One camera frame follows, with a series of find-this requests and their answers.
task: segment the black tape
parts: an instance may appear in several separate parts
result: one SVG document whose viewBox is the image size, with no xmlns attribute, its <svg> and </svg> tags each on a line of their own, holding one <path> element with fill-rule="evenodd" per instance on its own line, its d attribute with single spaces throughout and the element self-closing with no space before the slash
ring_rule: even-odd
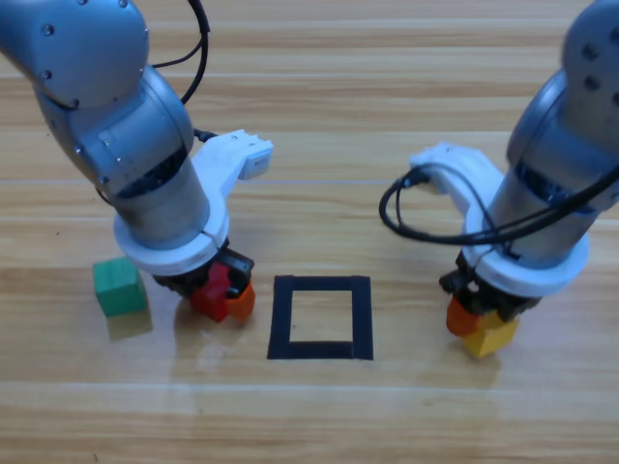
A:
<svg viewBox="0 0 619 464">
<path fill-rule="evenodd" d="M 303 292 L 352 293 L 352 341 L 290 341 L 292 296 Z M 373 360 L 369 277 L 275 277 L 269 360 Z"/>
</svg>

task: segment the screw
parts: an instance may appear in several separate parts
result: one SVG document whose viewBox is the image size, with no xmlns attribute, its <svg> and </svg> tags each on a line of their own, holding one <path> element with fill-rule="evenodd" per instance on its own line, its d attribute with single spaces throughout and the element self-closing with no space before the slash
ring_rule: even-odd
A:
<svg viewBox="0 0 619 464">
<path fill-rule="evenodd" d="M 51 24 L 46 24 L 43 26 L 42 31 L 46 37 L 49 37 L 54 35 L 55 29 Z"/>
</svg>

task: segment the wood grain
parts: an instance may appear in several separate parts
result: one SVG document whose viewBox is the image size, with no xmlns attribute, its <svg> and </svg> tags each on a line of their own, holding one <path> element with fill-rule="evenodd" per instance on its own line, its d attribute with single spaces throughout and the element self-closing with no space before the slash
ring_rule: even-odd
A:
<svg viewBox="0 0 619 464">
<path fill-rule="evenodd" d="M 140 0 L 151 61 L 185 54 L 183 2 Z M 445 329 L 437 279 L 457 248 L 377 215 L 408 156 L 439 141 L 501 168 L 521 111 L 588 0 L 213 0 L 197 126 L 258 131 L 272 170 L 230 199 L 256 261 L 251 321 L 215 325 L 145 275 L 148 313 L 106 320 L 91 266 L 120 255 L 113 211 L 62 155 L 0 61 L 0 462 L 611 464 L 619 460 L 619 212 L 590 263 L 474 361 Z M 164 74 L 179 91 L 196 61 Z M 444 197 L 406 195 L 440 233 Z M 373 362 L 266 360 L 277 275 L 372 279 Z M 295 297 L 293 338 L 350 336 L 347 295 Z"/>
</svg>

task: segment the gray robot arm segment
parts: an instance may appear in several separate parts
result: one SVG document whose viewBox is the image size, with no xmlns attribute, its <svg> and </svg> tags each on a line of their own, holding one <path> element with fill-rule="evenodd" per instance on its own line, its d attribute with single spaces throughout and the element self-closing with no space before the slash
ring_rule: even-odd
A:
<svg viewBox="0 0 619 464">
<path fill-rule="evenodd" d="M 65 107 L 97 107 L 132 92 L 148 30 L 128 0 L 3 0 L 0 51 Z"/>
<path fill-rule="evenodd" d="M 148 30 L 129 0 L 4 0 L 0 51 L 31 81 L 67 156 L 108 197 L 187 154 L 192 122 L 148 66 Z"/>
</svg>

